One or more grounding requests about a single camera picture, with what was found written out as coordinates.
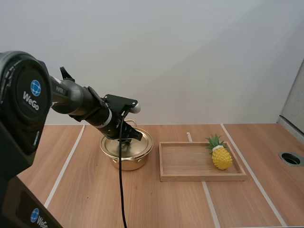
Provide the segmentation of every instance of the white wall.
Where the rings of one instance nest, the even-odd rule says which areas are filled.
[[[2,0],[0,51],[23,50],[144,124],[274,123],[304,57],[302,0]],[[76,122],[50,112],[49,124]]]

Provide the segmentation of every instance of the yellow pineapple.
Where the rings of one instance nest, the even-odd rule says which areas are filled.
[[[220,169],[225,170],[232,165],[232,157],[230,153],[225,149],[223,145],[224,141],[219,142],[219,138],[217,134],[215,136],[211,135],[208,139],[210,143],[209,149],[212,150],[212,160],[214,165]]]

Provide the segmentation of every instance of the black robotic arm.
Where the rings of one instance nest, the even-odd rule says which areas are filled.
[[[17,177],[33,163],[50,107],[87,121],[109,139],[142,138],[124,121],[129,112],[140,111],[138,101],[100,98],[60,70],[63,80],[50,76],[46,65],[28,53],[0,53],[0,227],[61,227]]]

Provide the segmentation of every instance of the wooden tray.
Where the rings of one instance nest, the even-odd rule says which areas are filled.
[[[233,164],[219,170],[212,162],[208,142],[160,142],[161,181],[244,181],[246,173],[228,142]]]

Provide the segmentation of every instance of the black cable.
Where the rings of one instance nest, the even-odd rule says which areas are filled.
[[[122,133],[123,133],[123,123],[125,117],[128,115],[129,112],[124,112],[122,121],[120,123],[120,132],[119,132],[119,185],[120,185],[120,198],[122,203],[122,214],[123,214],[123,226],[127,228],[127,223],[125,221],[124,216],[124,190],[123,190],[123,178],[122,178]]]

